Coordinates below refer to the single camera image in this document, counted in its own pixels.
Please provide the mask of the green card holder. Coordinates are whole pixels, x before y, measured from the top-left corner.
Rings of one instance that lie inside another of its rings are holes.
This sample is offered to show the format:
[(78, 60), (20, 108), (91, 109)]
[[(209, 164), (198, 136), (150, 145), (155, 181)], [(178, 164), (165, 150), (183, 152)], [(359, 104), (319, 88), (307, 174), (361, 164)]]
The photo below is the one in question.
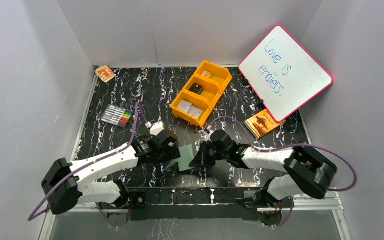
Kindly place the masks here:
[(179, 147), (180, 157), (170, 161), (170, 166), (177, 165), (179, 172), (194, 169), (194, 167), (189, 167), (189, 164), (196, 156), (196, 152), (194, 151), (195, 146), (190, 144)]

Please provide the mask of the silver card stack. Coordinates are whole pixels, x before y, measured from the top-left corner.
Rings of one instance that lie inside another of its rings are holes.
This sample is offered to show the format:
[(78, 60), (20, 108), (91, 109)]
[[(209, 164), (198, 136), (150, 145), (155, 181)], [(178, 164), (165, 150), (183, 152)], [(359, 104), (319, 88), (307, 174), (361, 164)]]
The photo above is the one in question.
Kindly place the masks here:
[(181, 100), (177, 106), (177, 110), (184, 112), (184, 113), (187, 113), (191, 109), (192, 106), (193, 105), (190, 102), (188, 102), (186, 100)]

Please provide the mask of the yellow three-compartment bin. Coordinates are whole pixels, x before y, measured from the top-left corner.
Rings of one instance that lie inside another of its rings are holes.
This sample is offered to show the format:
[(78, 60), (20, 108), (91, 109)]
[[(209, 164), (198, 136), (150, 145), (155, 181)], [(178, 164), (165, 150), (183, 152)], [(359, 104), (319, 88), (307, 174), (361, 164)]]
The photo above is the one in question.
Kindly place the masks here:
[(173, 116), (203, 127), (231, 80), (227, 68), (203, 61), (170, 104)]

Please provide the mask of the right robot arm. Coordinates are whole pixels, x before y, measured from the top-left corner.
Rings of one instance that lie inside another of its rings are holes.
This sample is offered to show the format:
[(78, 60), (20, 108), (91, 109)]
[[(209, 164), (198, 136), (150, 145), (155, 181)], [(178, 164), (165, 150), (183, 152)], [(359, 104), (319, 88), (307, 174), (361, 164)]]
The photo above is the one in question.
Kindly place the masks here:
[(263, 187), (261, 199), (268, 207), (276, 206), (285, 197), (300, 194), (322, 199), (337, 173), (332, 161), (307, 144), (256, 149), (249, 144), (236, 143), (223, 130), (208, 131), (189, 166), (210, 167), (222, 160), (238, 169), (263, 168), (285, 173)]

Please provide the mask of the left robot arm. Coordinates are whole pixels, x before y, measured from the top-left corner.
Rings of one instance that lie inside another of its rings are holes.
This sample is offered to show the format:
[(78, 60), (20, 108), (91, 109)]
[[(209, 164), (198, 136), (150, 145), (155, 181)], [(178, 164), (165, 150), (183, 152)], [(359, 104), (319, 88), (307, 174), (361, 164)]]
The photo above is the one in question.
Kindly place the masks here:
[(180, 157), (178, 138), (169, 129), (158, 134), (144, 134), (107, 153), (83, 160), (53, 162), (41, 181), (50, 211), (60, 215), (78, 204), (108, 203), (125, 207), (129, 195), (121, 185), (99, 179), (125, 169), (145, 164), (159, 164)]

